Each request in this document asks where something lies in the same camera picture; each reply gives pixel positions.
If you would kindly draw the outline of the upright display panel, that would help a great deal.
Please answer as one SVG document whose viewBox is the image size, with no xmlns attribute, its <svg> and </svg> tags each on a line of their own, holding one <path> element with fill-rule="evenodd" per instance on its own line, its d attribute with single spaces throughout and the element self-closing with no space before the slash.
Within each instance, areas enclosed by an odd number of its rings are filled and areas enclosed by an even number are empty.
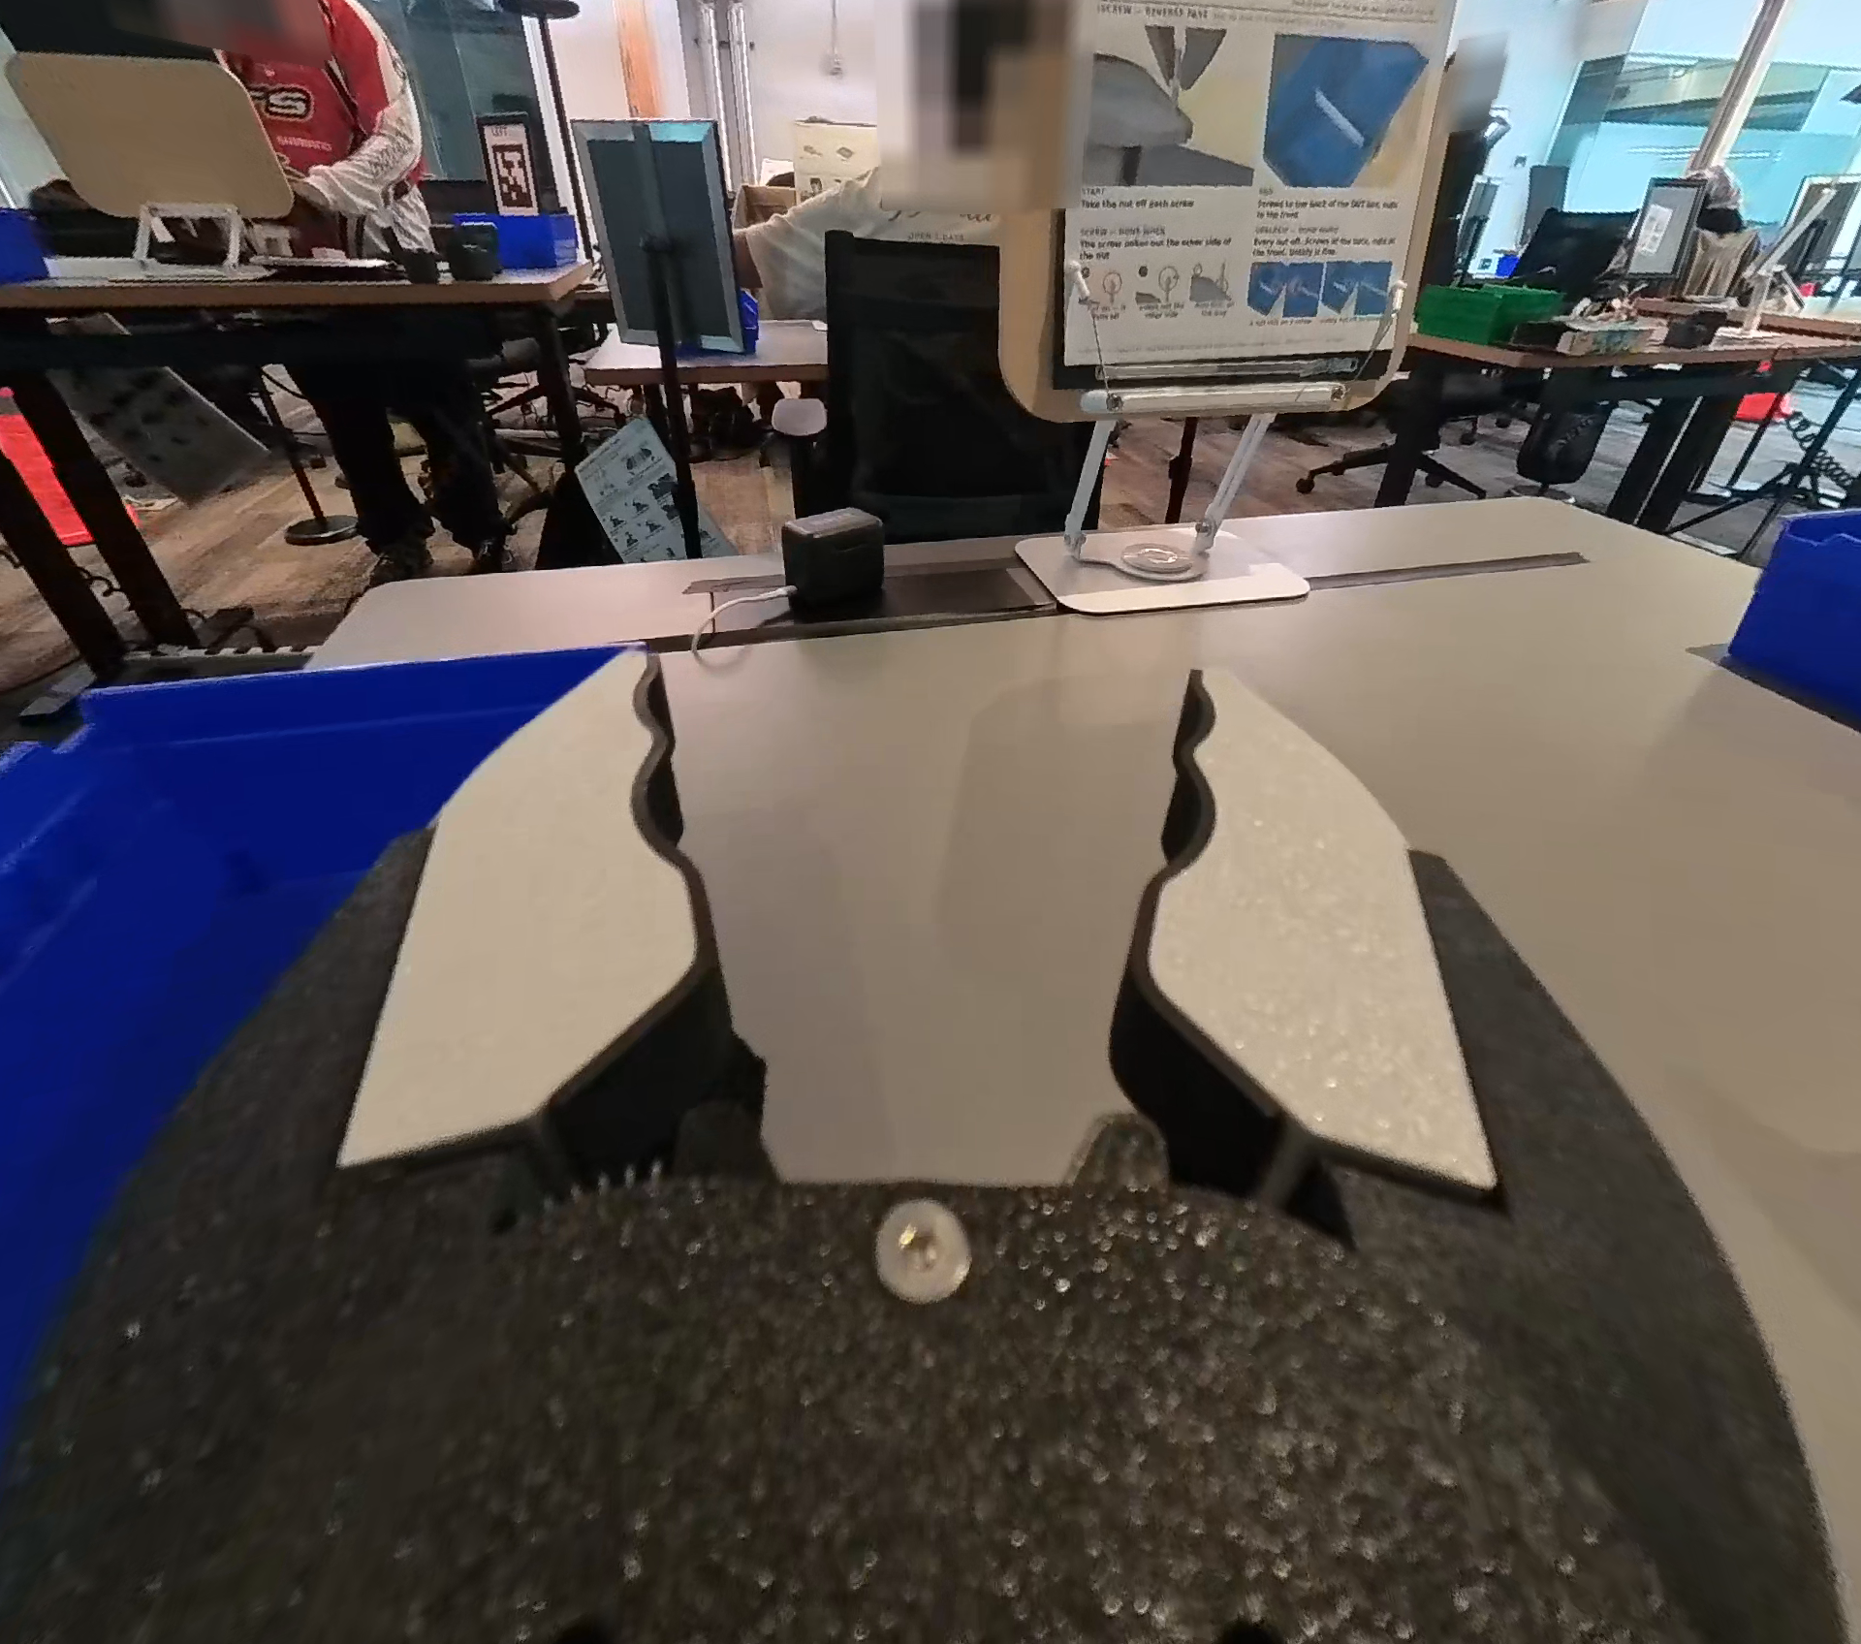
<svg viewBox="0 0 1861 1644">
<path fill-rule="evenodd" d="M 1700 174 L 1652 178 L 1623 244 L 1617 267 L 1621 281 L 1631 287 L 1669 287 L 1679 281 L 1693 259 L 1708 197 L 1710 182 Z"/>
</svg>

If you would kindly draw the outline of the green plastic crate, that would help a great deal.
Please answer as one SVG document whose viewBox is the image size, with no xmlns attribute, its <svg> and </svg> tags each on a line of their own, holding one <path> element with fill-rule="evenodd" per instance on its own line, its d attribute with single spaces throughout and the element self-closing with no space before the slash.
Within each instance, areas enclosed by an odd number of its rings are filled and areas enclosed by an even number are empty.
<svg viewBox="0 0 1861 1644">
<path fill-rule="evenodd" d="M 1541 323 L 1570 306 L 1555 287 L 1512 279 L 1443 283 L 1421 289 L 1410 333 L 1464 345 L 1507 347 L 1522 325 Z"/>
</svg>

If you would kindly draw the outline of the blue plastic bin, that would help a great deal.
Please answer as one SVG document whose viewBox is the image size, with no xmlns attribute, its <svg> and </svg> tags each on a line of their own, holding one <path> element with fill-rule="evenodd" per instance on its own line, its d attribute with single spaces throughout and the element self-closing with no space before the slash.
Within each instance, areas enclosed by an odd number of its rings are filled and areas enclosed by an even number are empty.
<svg viewBox="0 0 1861 1644">
<path fill-rule="evenodd" d="M 568 269 L 584 259 L 578 223 L 572 213 L 456 213 L 456 230 L 493 230 L 497 254 L 508 273 Z"/>
<path fill-rule="evenodd" d="M 1830 717 L 1859 723 L 1859 510 L 1780 531 L 1726 665 Z"/>
<path fill-rule="evenodd" d="M 2 1430 L 128 1169 L 388 845 L 615 649 L 97 688 L 2 771 Z"/>
</svg>

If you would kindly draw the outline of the cardboard box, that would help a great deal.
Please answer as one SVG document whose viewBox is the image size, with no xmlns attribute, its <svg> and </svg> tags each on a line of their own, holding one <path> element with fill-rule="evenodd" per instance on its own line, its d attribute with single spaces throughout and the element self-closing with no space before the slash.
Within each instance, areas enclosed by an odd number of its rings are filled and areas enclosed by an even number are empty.
<svg viewBox="0 0 1861 1644">
<path fill-rule="evenodd" d="M 867 178 L 880 162 L 875 122 L 807 118 L 791 124 L 791 164 L 799 199 Z"/>
</svg>

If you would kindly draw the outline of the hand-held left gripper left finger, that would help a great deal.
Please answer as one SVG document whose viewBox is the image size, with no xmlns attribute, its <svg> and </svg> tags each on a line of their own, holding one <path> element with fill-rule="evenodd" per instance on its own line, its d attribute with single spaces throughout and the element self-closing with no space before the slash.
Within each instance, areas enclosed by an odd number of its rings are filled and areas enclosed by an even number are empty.
<svg viewBox="0 0 1861 1644">
<path fill-rule="evenodd" d="M 502 1155 L 535 1192 L 768 1173 L 768 1068 L 733 1021 L 675 754 L 661 659 L 624 649 L 446 798 L 340 1169 Z"/>
</svg>

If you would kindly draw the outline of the wooden desk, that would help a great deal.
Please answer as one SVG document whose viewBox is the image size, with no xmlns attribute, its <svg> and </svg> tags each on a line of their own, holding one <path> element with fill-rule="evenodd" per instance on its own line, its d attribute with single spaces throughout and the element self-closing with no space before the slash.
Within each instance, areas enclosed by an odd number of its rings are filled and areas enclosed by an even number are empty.
<svg viewBox="0 0 1861 1644">
<path fill-rule="evenodd" d="M 1429 368 L 1538 378 L 1553 411 L 1646 405 L 1650 418 L 1605 515 L 1656 535 L 1702 506 L 1710 465 L 1753 393 L 1786 397 L 1813 368 L 1857 376 L 1857 339 L 1803 331 L 1720 331 L 1700 347 L 1664 339 L 1636 356 L 1563 356 L 1549 349 L 1483 347 L 1410 335 L 1406 378 Z"/>
<path fill-rule="evenodd" d="M 215 277 L 204 265 L 159 265 L 140 275 L 128 259 L 74 257 L 37 281 L 4 287 L 4 387 L 33 428 L 55 477 L 82 515 L 91 546 L 136 618 L 140 647 L 204 649 L 250 612 L 196 618 L 155 560 L 124 498 L 49 378 L 101 370 L 194 366 L 283 368 L 312 362 L 411 362 L 466 352 L 500 320 L 522 327 L 564 471 L 588 455 L 576 407 L 564 321 L 597 294 L 578 261 L 502 271 L 487 281 L 338 275 L 332 261 L 241 267 Z"/>
</svg>

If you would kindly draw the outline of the grey panel on pole stand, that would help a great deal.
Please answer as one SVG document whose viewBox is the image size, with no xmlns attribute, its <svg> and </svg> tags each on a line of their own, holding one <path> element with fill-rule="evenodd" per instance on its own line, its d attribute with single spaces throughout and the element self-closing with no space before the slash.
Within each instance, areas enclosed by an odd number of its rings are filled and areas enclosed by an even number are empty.
<svg viewBox="0 0 1861 1644">
<path fill-rule="evenodd" d="M 683 356 L 747 349 L 714 120 L 574 120 L 574 166 L 619 335 L 655 356 L 663 446 L 685 554 L 702 556 Z"/>
</svg>

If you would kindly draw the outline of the black charger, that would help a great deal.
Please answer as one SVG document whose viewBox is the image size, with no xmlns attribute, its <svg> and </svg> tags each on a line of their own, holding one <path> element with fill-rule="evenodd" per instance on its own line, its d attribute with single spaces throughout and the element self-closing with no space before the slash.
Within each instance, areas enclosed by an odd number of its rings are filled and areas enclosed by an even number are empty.
<svg viewBox="0 0 1861 1644">
<path fill-rule="evenodd" d="M 780 558 L 795 614 L 873 608 L 886 587 L 886 527 L 851 506 L 791 517 L 780 529 Z"/>
</svg>

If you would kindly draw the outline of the instruction sheet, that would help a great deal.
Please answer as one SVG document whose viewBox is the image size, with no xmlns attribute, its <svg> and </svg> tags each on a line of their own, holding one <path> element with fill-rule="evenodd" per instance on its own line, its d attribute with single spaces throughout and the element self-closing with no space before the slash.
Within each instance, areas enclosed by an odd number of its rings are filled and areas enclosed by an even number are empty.
<svg viewBox="0 0 1861 1644">
<path fill-rule="evenodd" d="M 1456 0 L 1096 0 L 1070 364 L 1353 366 L 1410 256 Z"/>
</svg>

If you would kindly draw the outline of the black computer monitor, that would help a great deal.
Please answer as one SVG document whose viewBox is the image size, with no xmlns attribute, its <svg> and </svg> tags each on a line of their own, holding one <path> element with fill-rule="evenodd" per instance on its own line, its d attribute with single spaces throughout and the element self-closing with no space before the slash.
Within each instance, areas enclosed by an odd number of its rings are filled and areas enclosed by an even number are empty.
<svg viewBox="0 0 1861 1644">
<path fill-rule="evenodd" d="M 1638 211 L 1578 213 L 1549 207 L 1518 252 L 1507 281 L 1555 290 L 1567 304 L 1576 304 L 1592 296 L 1609 273 L 1638 215 Z"/>
</svg>

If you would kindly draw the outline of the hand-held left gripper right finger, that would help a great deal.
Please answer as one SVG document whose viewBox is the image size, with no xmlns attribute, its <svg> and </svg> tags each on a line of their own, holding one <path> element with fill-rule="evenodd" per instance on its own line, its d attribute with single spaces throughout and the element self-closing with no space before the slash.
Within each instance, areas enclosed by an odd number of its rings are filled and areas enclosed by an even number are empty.
<svg viewBox="0 0 1861 1644">
<path fill-rule="evenodd" d="M 1192 668 L 1111 1072 L 1175 1180 L 1324 1215 L 1338 1169 L 1489 1205 L 1483 1124 L 1410 843 L 1231 672 Z"/>
</svg>

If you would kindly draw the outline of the fiducial marker sign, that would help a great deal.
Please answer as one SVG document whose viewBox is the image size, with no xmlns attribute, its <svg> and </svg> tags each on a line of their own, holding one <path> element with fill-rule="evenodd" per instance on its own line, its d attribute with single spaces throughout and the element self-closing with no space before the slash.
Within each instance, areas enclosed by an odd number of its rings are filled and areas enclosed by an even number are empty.
<svg viewBox="0 0 1861 1644">
<path fill-rule="evenodd" d="M 526 112 L 477 116 L 477 143 L 491 201 L 502 217 L 535 217 L 545 209 L 537 145 Z"/>
</svg>

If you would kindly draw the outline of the illustrated sheet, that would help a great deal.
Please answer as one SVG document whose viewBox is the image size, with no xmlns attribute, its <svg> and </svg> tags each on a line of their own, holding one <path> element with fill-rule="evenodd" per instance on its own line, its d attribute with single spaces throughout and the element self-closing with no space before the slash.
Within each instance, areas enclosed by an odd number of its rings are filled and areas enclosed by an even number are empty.
<svg viewBox="0 0 1861 1644">
<path fill-rule="evenodd" d="M 630 416 L 572 469 L 619 562 L 685 562 L 679 471 L 648 415 Z"/>
</svg>

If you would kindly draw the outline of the black mesh office chair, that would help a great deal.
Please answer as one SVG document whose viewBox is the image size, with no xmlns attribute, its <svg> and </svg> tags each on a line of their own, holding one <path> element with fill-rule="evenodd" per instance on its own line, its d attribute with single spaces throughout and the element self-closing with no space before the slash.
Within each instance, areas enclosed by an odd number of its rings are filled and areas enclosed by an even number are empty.
<svg viewBox="0 0 1861 1644">
<path fill-rule="evenodd" d="M 826 422 L 791 457 L 799 515 L 888 544 L 1063 531 L 1092 430 L 1026 411 L 1001 364 L 993 244 L 824 238 Z"/>
</svg>

